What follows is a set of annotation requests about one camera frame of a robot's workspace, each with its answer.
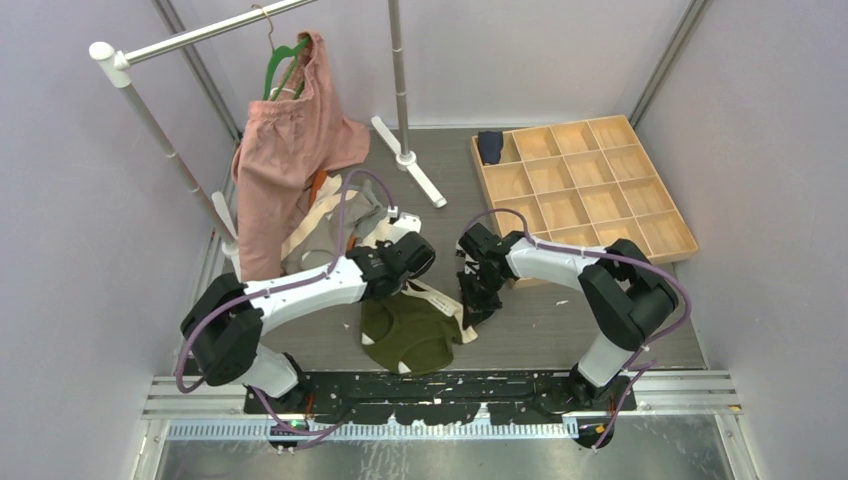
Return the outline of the pink trousers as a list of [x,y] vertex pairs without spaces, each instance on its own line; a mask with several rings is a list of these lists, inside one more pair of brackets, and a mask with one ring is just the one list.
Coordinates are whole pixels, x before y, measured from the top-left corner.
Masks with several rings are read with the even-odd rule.
[[303,31],[294,46],[275,49],[232,162],[244,280],[280,276],[281,247],[304,215],[314,174],[360,164],[369,148],[367,126],[343,112],[322,35]]

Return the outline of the navy underwear cream waistband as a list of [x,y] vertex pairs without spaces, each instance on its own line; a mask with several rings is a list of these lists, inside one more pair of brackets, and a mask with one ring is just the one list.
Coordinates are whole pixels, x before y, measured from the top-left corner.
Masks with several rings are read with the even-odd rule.
[[478,153],[483,165],[497,165],[501,162],[504,136],[501,131],[479,131]]

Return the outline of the olive green underwear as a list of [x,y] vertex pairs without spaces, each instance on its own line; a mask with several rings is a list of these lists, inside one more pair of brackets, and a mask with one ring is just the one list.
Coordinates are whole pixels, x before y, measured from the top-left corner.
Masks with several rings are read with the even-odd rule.
[[445,369],[454,360],[454,346],[478,338],[461,303],[418,280],[393,296],[362,301],[359,331],[372,361],[405,376]]

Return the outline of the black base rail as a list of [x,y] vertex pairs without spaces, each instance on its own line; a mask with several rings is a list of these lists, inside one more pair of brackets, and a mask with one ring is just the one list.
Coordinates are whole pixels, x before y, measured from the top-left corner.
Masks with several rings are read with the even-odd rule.
[[410,426],[469,424],[487,414],[495,425],[554,424],[562,415],[607,417],[615,408],[635,410],[626,376],[615,378],[591,400],[566,371],[456,370],[403,377],[388,372],[313,371],[286,400],[270,399],[274,411],[310,413],[319,423]]

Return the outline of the orange underwear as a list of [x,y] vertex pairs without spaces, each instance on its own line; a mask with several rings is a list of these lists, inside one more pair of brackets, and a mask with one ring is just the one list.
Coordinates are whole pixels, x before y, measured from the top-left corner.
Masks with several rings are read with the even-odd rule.
[[314,174],[309,192],[309,207],[312,207],[318,200],[322,198],[322,189],[327,181],[327,178],[328,172],[326,170],[319,170]]

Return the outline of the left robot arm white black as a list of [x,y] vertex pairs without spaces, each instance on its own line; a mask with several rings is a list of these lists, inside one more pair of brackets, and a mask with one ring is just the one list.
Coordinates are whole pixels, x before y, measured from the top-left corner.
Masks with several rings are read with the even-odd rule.
[[433,247],[409,231],[397,240],[358,246],[326,265],[276,279],[241,282],[232,273],[222,274],[180,325],[184,345],[178,366],[193,358],[206,384],[255,387],[280,411],[294,413],[306,403],[305,377],[289,355],[265,348],[261,338],[319,310],[395,295],[435,258]]

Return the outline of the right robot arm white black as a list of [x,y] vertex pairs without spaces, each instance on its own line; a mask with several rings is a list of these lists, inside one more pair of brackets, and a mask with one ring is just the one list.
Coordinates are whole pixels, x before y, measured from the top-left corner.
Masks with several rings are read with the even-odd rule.
[[611,382],[637,352],[662,337],[661,326],[688,295],[678,281],[652,265],[631,240],[606,248],[546,242],[522,231],[500,237],[480,223],[457,243],[463,321],[475,327],[501,309],[499,292],[510,281],[538,279],[584,294],[599,334],[570,373],[571,395],[596,409]]

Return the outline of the wooden compartment tray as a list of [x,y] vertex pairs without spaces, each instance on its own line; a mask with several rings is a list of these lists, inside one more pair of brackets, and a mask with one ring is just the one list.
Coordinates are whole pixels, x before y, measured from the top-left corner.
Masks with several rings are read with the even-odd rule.
[[690,228],[624,115],[501,131],[501,162],[470,150],[500,235],[527,226],[543,240],[586,247],[620,238],[655,265],[699,250]]

